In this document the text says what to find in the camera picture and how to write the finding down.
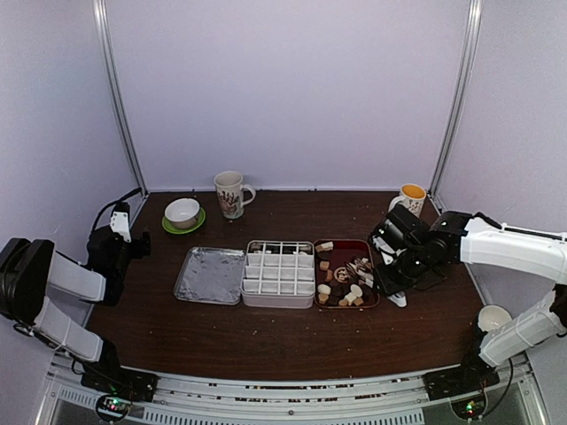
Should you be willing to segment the red chocolate tray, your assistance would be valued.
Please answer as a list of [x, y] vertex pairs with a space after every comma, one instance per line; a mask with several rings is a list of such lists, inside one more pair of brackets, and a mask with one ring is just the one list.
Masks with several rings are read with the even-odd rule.
[[[315, 242], [315, 295], [314, 302], [320, 308], [338, 310], [364, 310], [377, 306], [361, 299], [361, 290], [351, 285], [346, 272], [346, 263], [356, 259], [369, 260], [374, 267], [369, 245], [358, 239], [322, 239]], [[329, 296], [319, 296], [317, 286], [331, 287]]]

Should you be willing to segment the lilac bunny tin lid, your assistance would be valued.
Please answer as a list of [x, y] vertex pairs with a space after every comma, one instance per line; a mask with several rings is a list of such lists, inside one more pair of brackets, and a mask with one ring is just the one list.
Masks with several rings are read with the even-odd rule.
[[193, 247], [185, 257], [173, 294], [180, 301], [237, 305], [244, 269], [243, 250]]

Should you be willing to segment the white metal tongs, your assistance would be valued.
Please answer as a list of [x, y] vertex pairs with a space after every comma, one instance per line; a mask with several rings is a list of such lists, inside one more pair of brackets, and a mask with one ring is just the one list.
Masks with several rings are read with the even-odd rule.
[[379, 297], [386, 297], [399, 308], [407, 306], [406, 293], [403, 290], [388, 293], [394, 284], [390, 270], [385, 264], [372, 267], [369, 260], [356, 259], [346, 263], [346, 272], [351, 285], [361, 290], [361, 299], [365, 304], [373, 304]]

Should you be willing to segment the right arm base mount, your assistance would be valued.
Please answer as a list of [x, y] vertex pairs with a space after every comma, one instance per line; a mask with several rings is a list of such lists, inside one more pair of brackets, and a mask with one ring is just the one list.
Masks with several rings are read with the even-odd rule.
[[461, 367], [427, 373], [423, 383], [430, 401], [447, 398], [455, 416], [461, 420], [479, 420], [489, 410], [486, 391], [500, 383], [496, 372], [466, 372]]

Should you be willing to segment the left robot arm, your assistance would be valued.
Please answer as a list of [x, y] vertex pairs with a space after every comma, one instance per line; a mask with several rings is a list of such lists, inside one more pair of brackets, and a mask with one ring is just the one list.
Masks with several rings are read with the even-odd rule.
[[110, 220], [106, 226], [92, 226], [84, 265], [57, 251], [47, 239], [13, 237], [1, 250], [2, 316], [19, 332], [78, 359], [109, 393], [122, 391], [128, 383], [114, 344], [60, 310], [47, 291], [55, 289], [92, 305], [118, 304], [130, 262], [151, 253], [149, 233], [138, 238], [130, 233], [128, 200], [140, 193], [133, 189], [103, 207]]

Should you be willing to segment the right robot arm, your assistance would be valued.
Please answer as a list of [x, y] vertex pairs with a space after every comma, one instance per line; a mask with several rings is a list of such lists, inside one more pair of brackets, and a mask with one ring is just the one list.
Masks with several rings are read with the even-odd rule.
[[445, 211], [428, 224], [394, 204], [369, 242], [383, 257], [375, 276], [385, 296], [414, 288], [450, 265], [479, 274], [486, 304], [470, 351], [454, 371], [460, 390], [474, 390], [488, 371], [566, 334], [565, 233], [513, 227], [481, 212]]

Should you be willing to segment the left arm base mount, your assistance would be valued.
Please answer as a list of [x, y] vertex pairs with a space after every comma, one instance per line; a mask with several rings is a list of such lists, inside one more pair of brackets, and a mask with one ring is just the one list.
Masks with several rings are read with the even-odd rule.
[[155, 374], [125, 369], [124, 382], [103, 377], [93, 371], [84, 372], [81, 385], [101, 392], [95, 401], [95, 414], [102, 421], [124, 420], [137, 402], [152, 402], [159, 378]]

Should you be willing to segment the lilac tin box with dividers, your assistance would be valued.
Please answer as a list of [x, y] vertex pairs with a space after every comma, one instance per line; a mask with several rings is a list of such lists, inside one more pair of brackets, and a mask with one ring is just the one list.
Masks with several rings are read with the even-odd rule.
[[310, 242], [252, 240], [240, 284], [245, 305], [308, 309], [315, 299], [315, 247]]

